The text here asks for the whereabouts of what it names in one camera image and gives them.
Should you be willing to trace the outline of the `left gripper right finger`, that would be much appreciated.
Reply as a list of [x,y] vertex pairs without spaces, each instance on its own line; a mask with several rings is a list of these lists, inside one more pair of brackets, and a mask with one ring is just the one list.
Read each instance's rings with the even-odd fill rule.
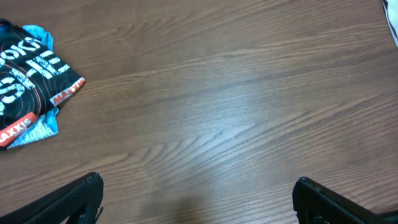
[[397,224],[397,210],[376,214],[308,177],[300,177],[292,192],[300,224]]

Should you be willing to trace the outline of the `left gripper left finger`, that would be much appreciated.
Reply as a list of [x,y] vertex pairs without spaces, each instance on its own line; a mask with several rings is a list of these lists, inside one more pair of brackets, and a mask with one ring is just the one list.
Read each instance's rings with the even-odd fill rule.
[[95,224],[102,211],[104,181],[90,172],[73,182],[1,217],[1,223]]

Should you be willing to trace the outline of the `black orange patterned t-shirt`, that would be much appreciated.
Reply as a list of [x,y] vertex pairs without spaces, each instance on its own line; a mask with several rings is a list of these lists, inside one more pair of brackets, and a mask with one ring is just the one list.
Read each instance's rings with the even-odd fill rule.
[[1,150],[84,84],[85,79],[39,39],[1,19]]

